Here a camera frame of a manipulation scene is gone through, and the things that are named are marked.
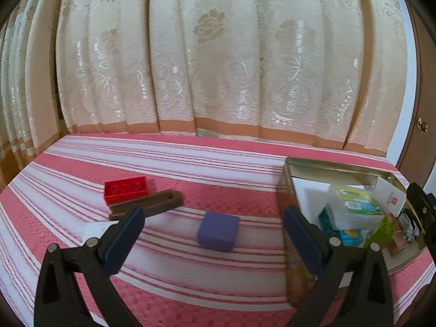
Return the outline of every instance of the lime green block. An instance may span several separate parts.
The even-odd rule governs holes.
[[[380,249],[387,247],[394,238],[394,227],[395,224],[384,217],[378,227],[368,234],[363,247],[367,248],[372,242],[378,243]]]

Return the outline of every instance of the table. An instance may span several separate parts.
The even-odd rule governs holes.
[[[405,178],[385,158],[216,138],[68,135],[0,194],[0,289],[33,325],[38,272],[47,246],[78,246],[84,226],[107,219],[103,184],[145,175],[151,192],[179,190],[185,203],[147,219],[121,272],[111,278],[144,326],[284,326],[285,266],[275,184],[287,156],[374,167]],[[205,250],[195,234],[205,210],[239,215],[233,252]],[[435,271],[425,250],[391,277],[396,318]],[[83,277],[93,317],[104,324]],[[335,302],[324,323],[338,311]]]

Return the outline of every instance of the metal tray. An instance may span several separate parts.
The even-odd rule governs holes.
[[[376,184],[378,177],[385,179],[401,191],[406,191],[398,178],[390,172],[361,166],[346,165],[343,163],[288,157],[283,166],[282,175],[276,188],[277,203],[281,210],[289,205],[295,205],[296,207],[301,208],[298,200],[298,193],[296,193],[294,185],[295,178],[318,183],[345,186],[373,186]],[[414,208],[408,201],[406,201],[403,209],[407,214],[415,218],[415,222],[420,226],[420,235],[413,243],[408,244],[404,251],[400,252],[395,257],[391,257],[387,249],[383,250],[383,256],[389,274],[394,274],[410,264],[425,248],[423,239],[424,230],[416,216]],[[299,307],[310,295],[310,292],[316,283],[316,277],[309,274],[306,270],[306,267],[302,263],[294,245],[285,232],[283,234],[283,239],[286,261],[287,299],[292,306]],[[336,298],[339,299],[344,296],[350,278],[351,273],[346,273],[346,275],[344,275]]]

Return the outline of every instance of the blue block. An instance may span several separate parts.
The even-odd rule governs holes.
[[[239,217],[207,211],[197,232],[199,245],[215,251],[230,252],[235,245]]]

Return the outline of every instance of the blue gripper pad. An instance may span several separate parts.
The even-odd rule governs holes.
[[[121,229],[119,229],[118,234],[104,253],[103,270],[106,274],[114,275],[120,271],[130,250],[144,228],[144,224],[144,209],[137,207]]]
[[[310,274],[320,278],[324,274],[321,250],[291,207],[287,207],[283,211],[282,222],[306,269]]]

